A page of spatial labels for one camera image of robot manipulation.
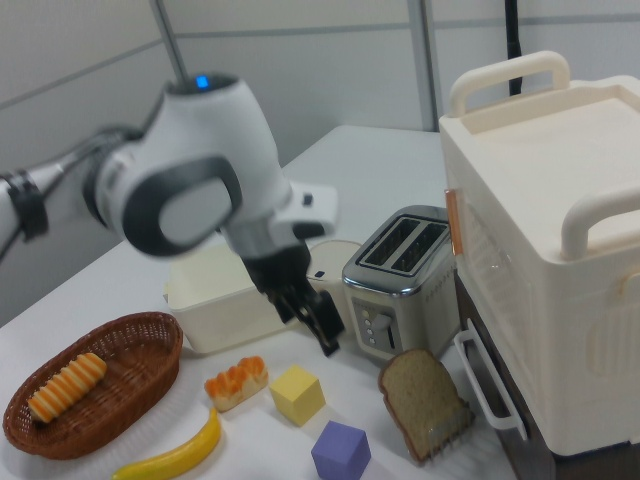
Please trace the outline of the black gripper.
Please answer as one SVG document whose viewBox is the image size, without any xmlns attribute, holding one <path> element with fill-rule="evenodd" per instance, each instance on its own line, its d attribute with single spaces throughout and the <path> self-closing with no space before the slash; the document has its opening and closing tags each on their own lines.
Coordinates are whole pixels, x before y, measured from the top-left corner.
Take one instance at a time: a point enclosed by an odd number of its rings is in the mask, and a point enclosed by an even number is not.
<svg viewBox="0 0 640 480">
<path fill-rule="evenodd" d="M 344 324 L 331 295 L 307 280 L 310 252 L 305 243 L 243 264 L 257 290 L 276 308 L 283 323 L 297 319 L 317 339 L 325 357 L 339 350 Z"/>
</svg>

